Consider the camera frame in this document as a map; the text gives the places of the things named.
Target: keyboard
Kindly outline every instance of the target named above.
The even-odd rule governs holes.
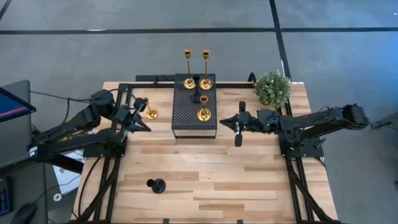
[[[9,177],[0,177],[0,216],[12,212],[10,183]]]

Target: gray floor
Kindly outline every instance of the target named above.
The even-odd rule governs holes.
[[[277,0],[282,27],[398,26],[397,1]],[[268,1],[13,0],[1,30],[273,27]],[[371,120],[398,111],[398,32],[283,34],[293,81],[305,82],[312,110],[358,103]],[[281,69],[274,33],[0,35],[0,80],[21,79],[32,89],[86,98],[104,81],[185,71],[182,50],[193,50],[192,72],[202,72],[200,51],[211,50],[218,80],[245,80]],[[32,95],[33,122],[61,122],[66,102]],[[74,103],[71,114],[84,105]],[[327,136],[326,165],[339,219],[397,223],[395,130],[340,131]],[[49,186],[56,184],[49,170]],[[70,217],[71,193],[49,203],[50,218]]]

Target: monitor screen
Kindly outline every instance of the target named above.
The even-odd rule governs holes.
[[[0,122],[36,111],[36,108],[18,96],[0,87]]]

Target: wooden table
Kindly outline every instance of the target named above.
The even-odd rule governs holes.
[[[118,85],[119,82],[106,82],[103,88]],[[173,88],[133,89],[136,97],[149,98],[159,117],[149,120],[142,115],[152,132],[128,136],[112,223],[159,223],[163,218],[169,218],[171,223],[236,223],[238,219],[245,223],[295,223],[286,164],[277,136],[244,133],[243,146],[234,147],[232,130],[218,124],[216,139],[175,139],[171,130],[173,93]],[[271,108],[260,104],[252,88],[218,88],[217,100],[219,120],[237,113],[239,100],[246,102],[246,110],[252,115],[261,108]],[[311,112],[303,84],[292,84],[290,103],[295,116]],[[97,130],[110,125],[103,119]],[[78,195],[95,160],[85,162]],[[99,161],[88,180],[82,209],[98,191],[103,161]],[[310,193],[326,214],[337,219],[325,168],[313,158],[304,158],[303,163]],[[146,186],[147,179],[157,178],[167,183],[162,194],[155,194]],[[107,201],[105,195],[102,218]]]

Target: green plant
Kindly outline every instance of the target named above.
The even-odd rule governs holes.
[[[260,97],[263,105],[274,104],[281,106],[289,99],[292,88],[289,78],[280,74],[278,70],[262,75],[254,84],[254,93]]]

